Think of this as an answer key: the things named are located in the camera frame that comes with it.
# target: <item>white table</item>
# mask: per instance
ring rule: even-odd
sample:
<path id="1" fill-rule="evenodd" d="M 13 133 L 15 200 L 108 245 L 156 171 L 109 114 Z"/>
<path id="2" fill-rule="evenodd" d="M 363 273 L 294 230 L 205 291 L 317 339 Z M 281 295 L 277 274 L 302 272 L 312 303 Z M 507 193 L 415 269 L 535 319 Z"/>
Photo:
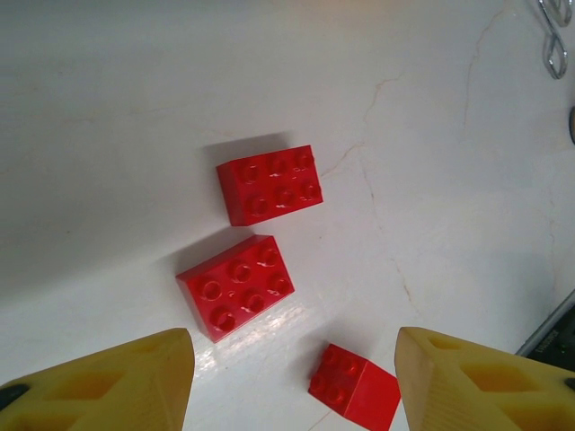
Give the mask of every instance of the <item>white table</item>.
<path id="1" fill-rule="evenodd" d="M 1 382 L 186 327 L 186 429 L 351 430 L 306 393 L 327 342 L 513 352 L 572 290 L 575 65 L 545 71 L 535 0 L 8 3 Z M 214 167 L 282 144 L 325 203 L 230 228 Z M 214 345 L 173 276 L 252 231 L 296 293 Z"/>

